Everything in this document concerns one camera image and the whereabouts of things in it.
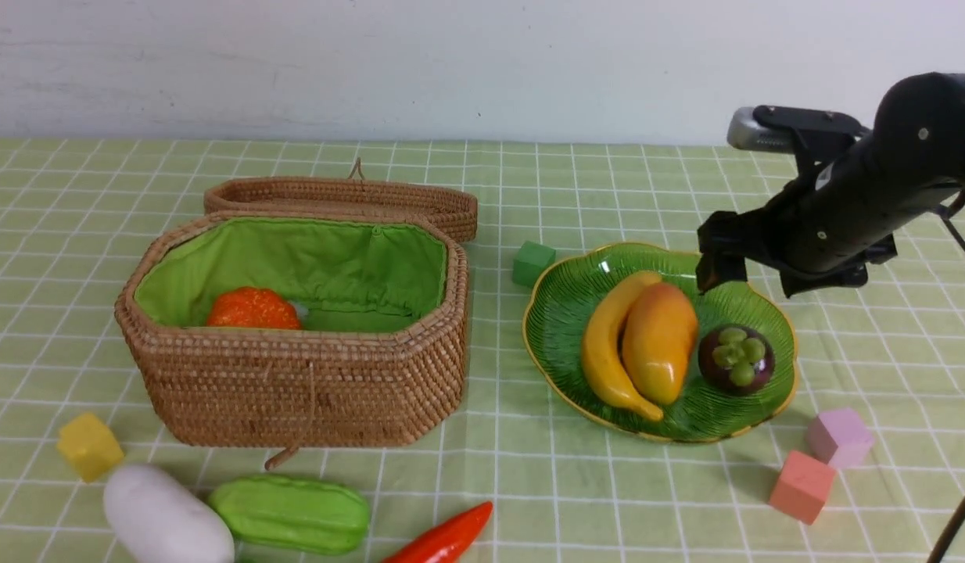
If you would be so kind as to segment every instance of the white radish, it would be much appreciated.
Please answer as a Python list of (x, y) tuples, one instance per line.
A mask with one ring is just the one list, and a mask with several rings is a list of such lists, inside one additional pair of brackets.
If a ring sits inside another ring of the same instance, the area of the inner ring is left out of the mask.
[(221, 518), (153, 464), (114, 470), (104, 514), (138, 563), (235, 563), (235, 541)]

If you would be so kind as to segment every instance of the green bitter melon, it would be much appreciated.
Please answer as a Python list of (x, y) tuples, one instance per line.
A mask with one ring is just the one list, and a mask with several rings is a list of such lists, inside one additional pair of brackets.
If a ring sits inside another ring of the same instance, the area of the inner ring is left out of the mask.
[(208, 505), (237, 539), (318, 555), (343, 555), (364, 542), (367, 500), (346, 486), (258, 474), (220, 485)]

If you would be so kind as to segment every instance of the tablecloth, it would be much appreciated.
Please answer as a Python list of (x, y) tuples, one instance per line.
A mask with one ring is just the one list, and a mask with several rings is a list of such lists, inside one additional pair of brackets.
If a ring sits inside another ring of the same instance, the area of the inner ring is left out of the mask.
[[(179, 444), (153, 413), (112, 304), (155, 236), (198, 217), (235, 176), (368, 178), (479, 197), (471, 367), (464, 403), (397, 449), (310, 449), (283, 471), (336, 480), (372, 506), (371, 533), (337, 558), (243, 546), (256, 563), (378, 561), (485, 499), (469, 562), (921, 562), (965, 490), (965, 256), (937, 217), (897, 232), (900, 256), (862, 289), (784, 299), (802, 384), (787, 412), (729, 441), (661, 446), (590, 423), (522, 346), (526, 240), (575, 256), (619, 240), (696, 250), (714, 210), (761, 206), (795, 169), (728, 147), (498, 142), (301, 143), (0, 139), (0, 562), (130, 561), (58, 428), (96, 413), (129, 461), (196, 492), (261, 471), (271, 452)], [(955, 221), (965, 235), (965, 211)], [(815, 414), (853, 407), (876, 445), (805, 526), (766, 504)], [(965, 527), (951, 557), (965, 561)]]

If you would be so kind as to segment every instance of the red chili pepper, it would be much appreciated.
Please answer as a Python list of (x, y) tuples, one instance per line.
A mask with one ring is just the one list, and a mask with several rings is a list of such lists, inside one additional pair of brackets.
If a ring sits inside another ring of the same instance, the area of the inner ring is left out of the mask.
[(493, 513), (487, 501), (422, 533), (382, 563), (450, 563), (467, 552)]

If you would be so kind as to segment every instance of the orange pumpkin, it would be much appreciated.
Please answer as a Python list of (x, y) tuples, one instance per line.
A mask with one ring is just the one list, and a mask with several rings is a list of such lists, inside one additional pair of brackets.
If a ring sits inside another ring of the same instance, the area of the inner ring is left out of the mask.
[(232, 289), (222, 293), (211, 306), (208, 327), (281, 328), (300, 331), (296, 309), (271, 289)]

